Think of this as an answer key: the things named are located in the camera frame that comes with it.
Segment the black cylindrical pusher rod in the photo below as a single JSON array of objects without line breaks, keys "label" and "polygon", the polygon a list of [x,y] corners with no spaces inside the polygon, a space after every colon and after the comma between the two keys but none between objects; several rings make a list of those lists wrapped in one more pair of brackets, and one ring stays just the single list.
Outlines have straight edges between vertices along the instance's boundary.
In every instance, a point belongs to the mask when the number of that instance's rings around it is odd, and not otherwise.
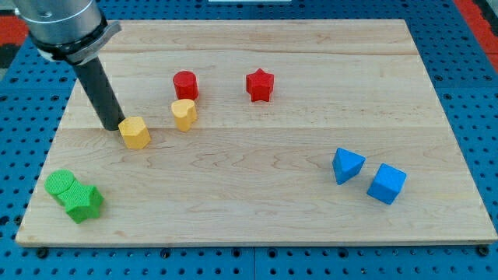
[{"label": "black cylindrical pusher rod", "polygon": [[103,128],[116,131],[125,115],[100,59],[94,58],[85,64],[74,65],[73,69]]}]

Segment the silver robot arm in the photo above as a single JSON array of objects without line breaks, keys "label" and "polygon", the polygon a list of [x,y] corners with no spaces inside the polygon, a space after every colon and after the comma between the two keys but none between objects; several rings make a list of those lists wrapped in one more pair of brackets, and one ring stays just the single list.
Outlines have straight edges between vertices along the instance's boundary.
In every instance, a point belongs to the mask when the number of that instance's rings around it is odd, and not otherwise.
[{"label": "silver robot arm", "polygon": [[14,0],[30,39],[49,61],[72,66],[103,128],[116,131],[125,119],[99,51],[121,31],[108,22],[96,0]]}]

